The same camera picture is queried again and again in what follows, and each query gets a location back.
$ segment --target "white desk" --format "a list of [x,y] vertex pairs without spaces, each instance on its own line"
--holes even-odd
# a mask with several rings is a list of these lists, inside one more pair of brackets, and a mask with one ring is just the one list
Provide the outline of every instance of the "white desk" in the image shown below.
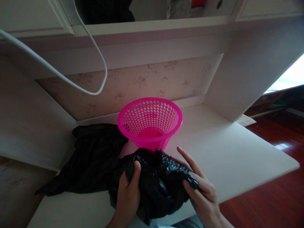
[[[166,152],[180,157],[176,147],[185,149],[199,164],[224,202],[299,167],[296,160],[256,136],[238,123],[231,123],[206,105],[181,109],[182,127],[170,140]],[[122,155],[133,153],[130,141]],[[98,227],[111,220],[114,209],[107,191],[62,193],[44,197],[28,227]],[[152,223],[172,225],[195,214],[191,203]],[[131,227],[146,227],[135,218]]]

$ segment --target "white cable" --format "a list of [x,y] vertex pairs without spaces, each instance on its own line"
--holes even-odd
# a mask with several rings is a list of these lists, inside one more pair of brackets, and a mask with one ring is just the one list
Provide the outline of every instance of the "white cable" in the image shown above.
[[81,22],[81,25],[82,27],[85,29],[85,31],[87,32],[87,34],[89,35],[91,41],[93,42],[95,48],[97,49],[98,53],[100,54],[101,56],[101,59],[104,63],[104,80],[101,84],[101,87],[100,89],[95,92],[95,93],[92,93],[90,91],[87,91],[83,88],[81,88],[79,85],[75,84],[74,82],[72,82],[71,80],[67,79],[63,74],[61,74],[58,70],[56,70],[52,65],[50,65],[48,62],[46,62],[42,57],[40,57],[36,52],[34,52],[32,49],[30,49],[28,46],[26,46],[24,43],[22,43],[21,41],[19,41],[18,39],[16,39],[15,37],[11,36],[10,34],[6,33],[5,31],[1,30],[0,29],[0,35],[12,42],[14,45],[16,45],[17,47],[19,47],[20,49],[24,50],[26,53],[28,53],[30,56],[32,56],[34,59],[36,59],[38,62],[40,62],[42,65],[44,65],[46,68],[48,68],[50,71],[52,71],[53,73],[55,73],[58,77],[60,77],[61,79],[63,79],[64,81],[66,81],[67,83],[69,83],[70,85],[74,86],[75,88],[81,90],[82,92],[84,93],[87,93],[87,94],[90,94],[90,95],[98,95],[100,94],[100,92],[102,91],[102,89],[104,88],[104,85],[105,85],[105,81],[107,79],[107,76],[108,76],[108,69],[107,69],[107,65],[105,63],[105,59],[104,57],[102,56],[95,40],[93,39],[92,35],[90,34],[90,32],[88,31],[88,29],[86,28],[85,24],[83,23],[82,19],[80,18],[79,14],[78,14],[78,11],[77,11],[77,8],[76,8],[76,4],[75,4],[75,0],[73,0],[73,5],[74,5],[74,9],[75,9],[75,12]]

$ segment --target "cabinet door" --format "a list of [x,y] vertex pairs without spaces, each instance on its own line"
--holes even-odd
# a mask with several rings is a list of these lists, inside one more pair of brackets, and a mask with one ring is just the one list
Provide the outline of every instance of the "cabinet door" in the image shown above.
[[0,28],[15,37],[74,34],[58,0],[2,0]]
[[237,21],[300,16],[304,14],[303,0],[243,0]]

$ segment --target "black garbage bag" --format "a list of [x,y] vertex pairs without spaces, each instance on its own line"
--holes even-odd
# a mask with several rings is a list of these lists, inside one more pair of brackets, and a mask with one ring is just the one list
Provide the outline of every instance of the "black garbage bag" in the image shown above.
[[135,21],[129,10],[132,0],[82,0],[81,3],[89,24]]
[[72,134],[77,139],[75,151],[61,172],[35,195],[58,195],[64,191],[92,193],[112,188],[118,156],[128,139],[117,125],[78,126]]
[[111,205],[115,208],[119,178],[123,171],[129,181],[133,176],[134,161],[139,161],[142,172],[139,180],[140,203],[137,216],[147,225],[151,219],[161,218],[177,211],[189,199],[182,180],[197,189],[198,182],[189,169],[171,159],[163,150],[155,152],[140,148],[134,154],[119,160],[114,173],[115,186],[109,189]]

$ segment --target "wooden floor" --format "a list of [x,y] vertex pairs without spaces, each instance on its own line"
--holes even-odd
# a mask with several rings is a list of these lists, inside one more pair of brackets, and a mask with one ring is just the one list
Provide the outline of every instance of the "wooden floor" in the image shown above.
[[247,129],[296,159],[300,168],[222,203],[221,212],[235,228],[304,228],[304,135],[295,129],[295,119],[284,115],[258,117]]

